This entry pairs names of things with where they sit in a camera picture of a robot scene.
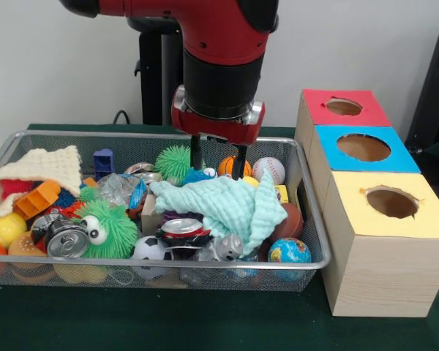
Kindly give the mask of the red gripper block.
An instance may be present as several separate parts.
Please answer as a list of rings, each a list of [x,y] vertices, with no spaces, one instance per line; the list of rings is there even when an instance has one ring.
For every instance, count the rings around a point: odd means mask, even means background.
[[[232,179],[234,180],[239,180],[244,175],[247,147],[242,145],[252,145],[256,141],[265,112],[265,104],[255,100],[249,111],[238,118],[229,120],[207,118],[190,109],[183,85],[176,89],[171,105],[173,126],[188,135],[192,135],[190,141],[190,167],[194,170],[202,168],[202,150],[199,135],[215,137],[236,145],[237,155],[233,161],[232,169]]]

